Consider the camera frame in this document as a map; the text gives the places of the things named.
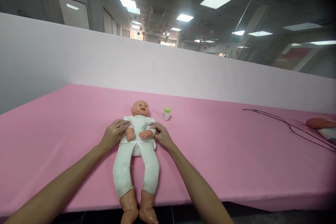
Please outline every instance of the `white partition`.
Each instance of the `white partition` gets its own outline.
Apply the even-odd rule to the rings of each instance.
[[[336,113],[334,79],[3,13],[0,80],[0,113],[67,83]]]

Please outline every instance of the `doll leg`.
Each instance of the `doll leg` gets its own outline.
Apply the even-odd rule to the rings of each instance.
[[[117,157],[113,165],[113,181],[119,199],[133,188],[130,164],[135,143],[122,143],[119,145]]]
[[[113,165],[114,185],[120,199],[120,205],[124,211],[120,224],[131,224],[139,215],[131,173],[129,171],[134,146],[134,143],[120,144]]]
[[[147,224],[158,224],[159,222],[156,218],[153,204],[159,180],[159,161],[156,157],[152,142],[142,142],[139,144],[139,147],[142,161],[145,165],[139,217]]]

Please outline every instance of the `window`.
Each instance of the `window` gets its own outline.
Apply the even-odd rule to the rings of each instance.
[[[129,37],[131,39],[137,39],[137,40],[143,40],[144,36],[142,35],[142,33],[140,33],[140,35],[137,34],[138,32],[136,31],[129,31]]]
[[[164,42],[164,41],[160,41],[160,44],[163,44],[165,46],[172,46],[172,47],[175,47],[176,46],[176,43],[170,43],[170,42]]]

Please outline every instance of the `doll foot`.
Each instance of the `doll foot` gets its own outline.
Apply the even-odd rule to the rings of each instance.
[[[142,190],[139,217],[147,224],[159,224],[153,209],[153,203],[154,195]]]
[[[135,199],[134,189],[128,191],[120,200],[120,205],[124,214],[120,224],[132,224],[139,215],[137,200]]]
[[[153,208],[146,210],[140,208],[139,217],[143,222],[147,224],[159,224]]]

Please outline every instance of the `doll arm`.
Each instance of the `doll arm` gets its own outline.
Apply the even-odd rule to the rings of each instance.
[[[147,117],[146,121],[148,124],[155,122],[154,118],[151,117]],[[141,137],[142,139],[151,138],[155,135],[155,133],[156,129],[151,129],[150,126],[148,125],[145,131],[139,133],[139,137]]]
[[[134,127],[131,124],[127,129],[126,129],[126,140],[127,142],[130,142],[131,140],[133,140],[135,138],[135,134],[134,134]]]

